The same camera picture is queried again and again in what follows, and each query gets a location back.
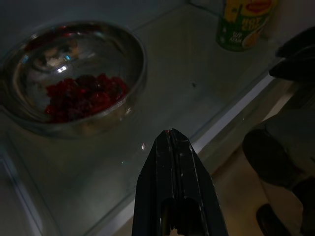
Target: can label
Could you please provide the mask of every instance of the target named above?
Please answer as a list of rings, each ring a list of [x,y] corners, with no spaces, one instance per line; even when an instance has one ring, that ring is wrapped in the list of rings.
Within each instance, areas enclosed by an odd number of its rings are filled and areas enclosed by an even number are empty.
[[[241,52],[251,48],[275,5],[275,0],[225,0],[217,42],[230,51]]]

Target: stainless steel bowl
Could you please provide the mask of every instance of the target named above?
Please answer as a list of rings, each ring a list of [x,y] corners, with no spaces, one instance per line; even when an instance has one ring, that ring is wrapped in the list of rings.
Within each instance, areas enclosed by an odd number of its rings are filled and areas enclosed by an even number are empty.
[[[137,37],[102,22],[55,26],[32,35],[4,60],[1,103],[21,127],[45,136],[77,138],[110,129],[127,116],[144,89],[147,59]],[[46,87],[90,74],[119,76],[129,93],[107,110],[67,122],[47,123]]]

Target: red diced food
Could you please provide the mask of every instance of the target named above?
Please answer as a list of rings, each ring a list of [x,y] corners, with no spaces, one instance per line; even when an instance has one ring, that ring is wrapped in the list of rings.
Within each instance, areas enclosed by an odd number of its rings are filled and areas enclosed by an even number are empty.
[[[64,123],[94,115],[113,106],[128,93],[127,85],[119,77],[108,78],[81,75],[76,80],[66,78],[46,87],[51,98],[45,113],[52,123]]]

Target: bowl rim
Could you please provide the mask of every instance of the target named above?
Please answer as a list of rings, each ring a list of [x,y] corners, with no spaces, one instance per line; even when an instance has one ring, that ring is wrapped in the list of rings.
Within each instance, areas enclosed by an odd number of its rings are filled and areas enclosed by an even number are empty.
[[[7,54],[7,56],[5,57],[4,61],[7,62],[7,60],[10,59],[14,55],[13,52],[19,51],[21,48],[23,48],[25,46],[25,44],[27,42],[32,40],[34,37],[37,37],[37,35],[39,35],[39,34],[49,32],[49,31],[51,31],[53,29],[56,29],[56,28],[59,28],[59,27],[74,26],[74,25],[79,25],[79,24],[104,25],[104,26],[110,26],[110,27],[118,28],[118,29],[128,33],[133,39],[135,39],[135,41],[138,43],[138,46],[140,47],[140,50],[142,52],[143,63],[142,63],[142,68],[141,68],[140,74],[138,76],[138,80],[132,86],[130,91],[126,94],[126,96],[121,98],[119,101],[117,101],[111,107],[109,107],[109,108],[107,108],[107,109],[105,109],[105,110],[103,110],[101,112],[98,112],[98,113],[96,113],[94,115],[91,115],[91,116],[88,116],[88,117],[85,117],[85,118],[81,118],[81,119],[77,119],[77,120],[73,120],[73,121],[69,121],[69,122],[49,123],[49,122],[40,122],[40,121],[32,121],[32,120],[23,119],[23,118],[15,115],[14,113],[10,112],[5,107],[5,104],[3,104],[4,110],[7,111],[9,116],[14,117],[15,120],[19,120],[22,123],[30,124],[33,127],[51,127],[51,128],[54,128],[56,126],[62,127],[62,126],[69,126],[69,125],[78,125],[80,123],[85,123],[85,122],[87,122],[89,120],[92,120],[92,119],[98,119],[98,118],[101,118],[101,117],[105,117],[106,115],[110,114],[112,111],[118,109],[121,105],[125,104],[127,99],[132,94],[135,93],[135,91],[138,89],[138,87],[143,82],[143,80],[146,79],[148,61],[147,61],[146,50],[145,50],[144,45],[141,42],[141,40],[134,33],[132,33],[130,30],[128,30],[127,28],[119,26],[119,25],[116,25],[116,24],[113,24],[113,23],[109,23],[109,22],[106,22],[106,21],[72,21],[72,22],[60,23],[60,24],[52,25],[50,27],[46,27],[44,29],[39,30],[36,33],[31,34],[27,39],[23,40],[15,48],[10,50],[9,53]]]

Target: refrigerator shelf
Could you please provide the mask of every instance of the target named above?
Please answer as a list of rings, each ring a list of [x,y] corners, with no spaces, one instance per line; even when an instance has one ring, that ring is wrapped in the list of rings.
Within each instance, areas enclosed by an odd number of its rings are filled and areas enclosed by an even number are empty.
[[[148,54],[148,82],[134,113],[106,133],[58,140],[3,118],[14,161],[26,167],[54,221],[56,231],[44,236],[114,233],[106,225],[132,216],[138,175],[162,130],[178,129],[199,152],[270,84],[278,46],[260,39],[247,52],[225,51],[215,42],[217,23],[184,5],[135,29]]]

